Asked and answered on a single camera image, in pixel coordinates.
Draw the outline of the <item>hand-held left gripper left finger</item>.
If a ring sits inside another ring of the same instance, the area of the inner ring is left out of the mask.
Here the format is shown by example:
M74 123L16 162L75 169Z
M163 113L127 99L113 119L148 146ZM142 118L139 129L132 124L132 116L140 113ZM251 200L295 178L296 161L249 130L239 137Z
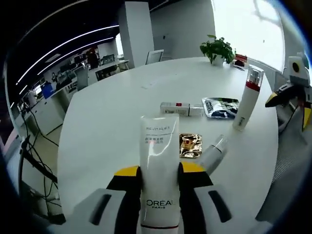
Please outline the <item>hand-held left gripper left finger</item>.
M64 224L66 234L135 234L140 211L139 166L117 171L107 188L97 189Z

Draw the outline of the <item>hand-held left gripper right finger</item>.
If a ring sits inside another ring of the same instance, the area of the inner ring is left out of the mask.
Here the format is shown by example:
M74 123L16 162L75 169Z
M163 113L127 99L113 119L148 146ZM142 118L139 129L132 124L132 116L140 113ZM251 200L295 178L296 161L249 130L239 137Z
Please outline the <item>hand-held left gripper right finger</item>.
M191 162L178 167L180 208L185 234L261 234L259 222L205 170Z

